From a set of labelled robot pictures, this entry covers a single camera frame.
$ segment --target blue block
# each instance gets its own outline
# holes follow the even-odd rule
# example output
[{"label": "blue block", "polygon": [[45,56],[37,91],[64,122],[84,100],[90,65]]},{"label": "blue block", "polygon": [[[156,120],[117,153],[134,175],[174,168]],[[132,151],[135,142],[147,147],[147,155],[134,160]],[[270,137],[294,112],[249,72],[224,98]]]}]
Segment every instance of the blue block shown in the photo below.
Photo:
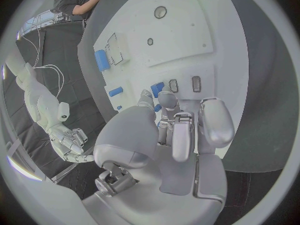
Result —
[{"label": "blue block", "polygon": [[160,104],[157,104],[155,107],[154,107],[154,111],[157,113],[159,112],[160,110],[162,109],[162,106]]},{"label": "blue block", "polygon": [[95,51],[95,58],[100,72],[111,68],[104,50]]},{"label": "blue block", "polygon": [[108,92],[110,97],[116,96],[120,93],[123,93],[123,88],[121,86]]},{"label": "blue block", "polygon": [[162,91],[163,87],[165,86],[165,84],[163,82],[160,83],[156,83],[154,85],[151,86],[152,92],[154,97],[157,99],[159,97],[159,92]]}]

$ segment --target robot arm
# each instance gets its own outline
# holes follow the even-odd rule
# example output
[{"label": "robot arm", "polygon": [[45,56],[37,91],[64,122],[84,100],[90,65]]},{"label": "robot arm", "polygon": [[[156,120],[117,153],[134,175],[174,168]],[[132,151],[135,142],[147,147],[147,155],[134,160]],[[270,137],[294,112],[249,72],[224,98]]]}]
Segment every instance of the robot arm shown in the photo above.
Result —
[{"label": "robot arm", "polygon": [[69,105],[58,99],[36,79],[34,68],[25,63],[17,45],[6,59],[6,64],[16,76],[17,85],[24,90],[26,108],[33,119],[49,134],[55,152],[65,161],[73,163],[91,162],[92,155],[81,155],[88,140],[80,129],[70,130],[62,122],[70,115]]}]

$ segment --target blue cylinder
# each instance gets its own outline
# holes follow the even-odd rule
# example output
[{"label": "blue cylinder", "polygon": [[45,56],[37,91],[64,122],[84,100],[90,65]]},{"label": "blue cylinder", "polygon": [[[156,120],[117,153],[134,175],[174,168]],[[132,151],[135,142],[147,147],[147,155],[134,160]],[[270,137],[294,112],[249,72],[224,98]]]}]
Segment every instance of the blue cylinder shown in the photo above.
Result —
[{"label": "blue cylinder", "polygon": [[162,109],[162,106],[160,104],[157,104],[155,107],[154,107],[154,111],[157,113],[159,112],[160,110]]},{"label": "blue cylinder", "polygon": [[123,88],[121,86],[108,92],[110,97],[116,96],[120,93],[123,93]]}]

